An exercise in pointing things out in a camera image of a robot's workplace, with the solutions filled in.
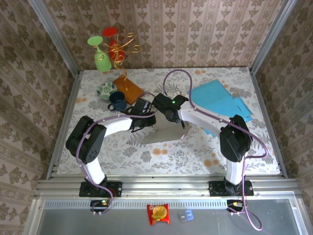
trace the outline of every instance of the orange wooden block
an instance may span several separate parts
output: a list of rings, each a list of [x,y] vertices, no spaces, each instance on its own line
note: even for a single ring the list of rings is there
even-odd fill
[[[124,93],[125,99],[127,103],[133,105],[137,97],[143,93],[143,90],[139,88],[136,84],[134,84],[131,80],[126,78],[126,82],[124,81],[125,76],[120,76],[113,83],[117,86],[117,90]]]

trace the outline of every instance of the snack package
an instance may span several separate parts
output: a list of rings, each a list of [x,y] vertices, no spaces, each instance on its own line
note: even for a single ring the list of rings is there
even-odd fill
[[[157,221],[170,222],[170,214],[168,210],[168,204],[163,205],[147,205],[148,218],[150,225],[154,225]]]

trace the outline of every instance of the red vase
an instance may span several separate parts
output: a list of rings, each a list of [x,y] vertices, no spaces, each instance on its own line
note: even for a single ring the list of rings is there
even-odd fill
[[[105,37],[110,37],[111,38],[111,41],[110,41],[110,44],[109,46],[113,47],[113,46],[118,46],[119,49],[122,49],[121,48],[121,45],[118,44],[114,39],[113,39],[113,36],[117,33],[117,28],[115,27],[109,27],[109,28],[106,28],[103,30],[102,32],[102,35],[105,36]],[[115,61],[115,56],[116,56],[116,53],[111,51],[110,52],[110,57],[113,61]],[[125,54],[124,52],[122,51],[119,51],[118,52],[118,58],[119,59],[124,59],[125,58]]]

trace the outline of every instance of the green vase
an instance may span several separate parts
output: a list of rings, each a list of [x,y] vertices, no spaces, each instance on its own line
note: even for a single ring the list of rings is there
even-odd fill
[[[112,64],[108,55],[99,48],[99,45],[102,43],[102,41],[102,37],[93,36],[88,39],[88,44],[97,49],[97,52],[94,54],[94,62],[96,64],[97,70],[106,72],[112,68]]]

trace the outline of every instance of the gold wire sculpture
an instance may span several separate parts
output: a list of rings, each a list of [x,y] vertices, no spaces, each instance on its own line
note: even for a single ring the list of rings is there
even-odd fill
[[[124,53],[139,53],[139,52],[141,52],[142,48],[141,48],[140,45],[134,45],[132,51],[127,51],[127,50],[124,50],[124,49],[123,49],[125,46],[127,46],[129,43],[131,43],[136,37],[137,37],[137,36],[136,36],[135,33],[128,33],[128,34],[126,35],[126,38],[128,38],[129,41],[128,41],[126,44],[124,44],[124,45],[120,45],[120,44],[118,43],[118,33],[117,33],[116,42],[113,44],[113,46],[110,46],[110,45],[108,45],[108,44],[102,42],[104,45],[106,45],[106,46],[110,49],[110,50],[108,50],[108,51],[105,51],[104,53],[114,52],[114,56],[111,57],[111,59],[114,58],[114,59],[112,59],[112,60],[113,60],[113,65],[114,65],[114,67],[115,67],[117,70],[122,70],[122,71],[125,72],[125,74],[124,74],[124,76],[125,76],[125,78],[124,78],[125,90],[128,90],[127,85],[126,85],[127,70],[126,70],[125,68],[121,68],[121,65],[123,64],[123,60],[125,59],[125,56],[122,55],[122,54],[119,54],[119,52],[123,52],[123,54],[124,54]]]

